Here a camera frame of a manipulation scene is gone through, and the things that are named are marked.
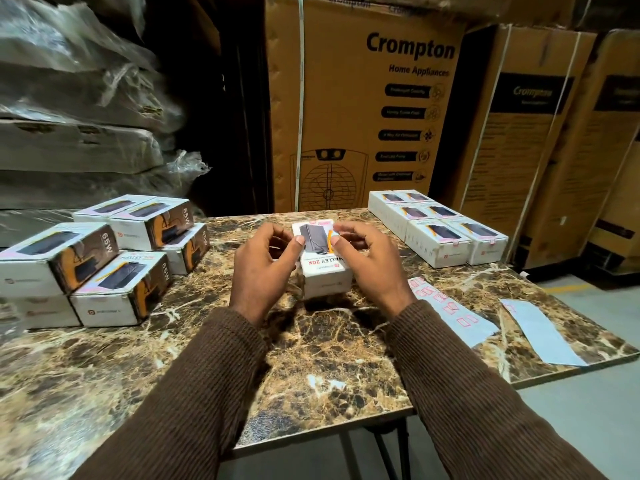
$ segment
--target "marble table top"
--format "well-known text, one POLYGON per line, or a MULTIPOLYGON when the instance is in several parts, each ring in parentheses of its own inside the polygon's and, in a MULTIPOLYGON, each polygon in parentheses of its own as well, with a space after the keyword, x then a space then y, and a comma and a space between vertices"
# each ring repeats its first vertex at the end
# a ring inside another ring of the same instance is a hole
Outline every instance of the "marble table top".
MULTIPOLYGON (((227 304, 234 250, 267 220, 288 226, 319 217, 327 213, 207 219, 212 249, 142 325, 36 331, 5 341, 0 478, 68 478, 135 411, 209 311, 227 304)), ((366 209, 332 217, 367 221, 388 233, 366 209)), ((515 387, 638 358, 636 348, 504 265, 432 269, 393 238, 409 277, 425 277, 500 328, 474 350, 515 387), (498 298, 539 306, 589 366, 540 361, 498 298)), ((292 279, 263 330, 269 353, 235 454, 413 412, 381 338, 384 319, 357 286, 304 304, 297 293, 292 279)))

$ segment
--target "white paper sheet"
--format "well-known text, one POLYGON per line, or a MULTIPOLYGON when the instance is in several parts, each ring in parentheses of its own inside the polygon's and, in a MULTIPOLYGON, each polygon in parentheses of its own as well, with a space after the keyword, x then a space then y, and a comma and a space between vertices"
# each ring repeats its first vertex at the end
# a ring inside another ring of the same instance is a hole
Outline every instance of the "white paper sheet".
POLYGON ((499 331, 498 327, 489 320, 460 305, 422 278, 411 278, 409 286, 418 299, 428 301, 434 307, 444 323, 449 325, 450 329, 469 347, 484 342, 499 331))
POLYGON ((566 343, 551 320, 533 303, 519 299, 500 299, 518 322, 527 340, 542 361, 560 365, 587 365, 566 343))

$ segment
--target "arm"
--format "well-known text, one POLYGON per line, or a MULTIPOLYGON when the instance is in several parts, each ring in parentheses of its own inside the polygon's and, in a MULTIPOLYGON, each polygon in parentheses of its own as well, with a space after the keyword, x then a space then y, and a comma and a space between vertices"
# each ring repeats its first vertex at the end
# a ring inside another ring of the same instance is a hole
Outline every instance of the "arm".
POLYGON ((236 251, 229 308, 216 308, 164 378, 75 480, 212 479, 236 442, 266 346, 258 333, 304 238, 264 224, 236 251))
POLYGON ((453 478, 604 478, 465 345, 406 281, 397 247, 372 226, 338 223, 333 247, 391 317, 400 376, 453 478), (369 256, 357 252, 369 249, 369 256))

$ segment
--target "ribbed brown sweater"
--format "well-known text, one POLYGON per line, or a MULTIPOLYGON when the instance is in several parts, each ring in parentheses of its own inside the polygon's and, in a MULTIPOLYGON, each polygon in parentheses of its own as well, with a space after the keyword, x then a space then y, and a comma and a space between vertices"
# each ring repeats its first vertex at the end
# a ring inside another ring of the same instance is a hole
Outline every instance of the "ribbed brown sweater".
MULTIPOLYGON (((387 332, 409 397, 449 475, 602 479, 424 301, 387 332)), ((74 479, 211 479, 266 354, 257 330, 217 308, 160 383, 74 479)))

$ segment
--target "gray concrete floor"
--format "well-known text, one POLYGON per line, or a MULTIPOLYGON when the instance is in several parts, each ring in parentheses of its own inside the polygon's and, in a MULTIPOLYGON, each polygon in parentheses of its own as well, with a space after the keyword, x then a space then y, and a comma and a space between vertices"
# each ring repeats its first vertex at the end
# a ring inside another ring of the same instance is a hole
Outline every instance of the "gray concrete floor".
MULTIPOLYGON (((601 290, 575 276, 539 283, 569 306, 640 346, 640 286, 601 290)), ((640 478, 640 361, 520 391, 525 402, 611 480, 640 478)), ((414 480, 448 478, 417 417, 408 421, 414 480)), ((362 480, 388 480, 372 434, 349 433, 362 480)), ((400 471, 395 434, 385 438, 400 471)), ((338 436, 291 445, 223 464, 220 480, 348 478, 338 436)))

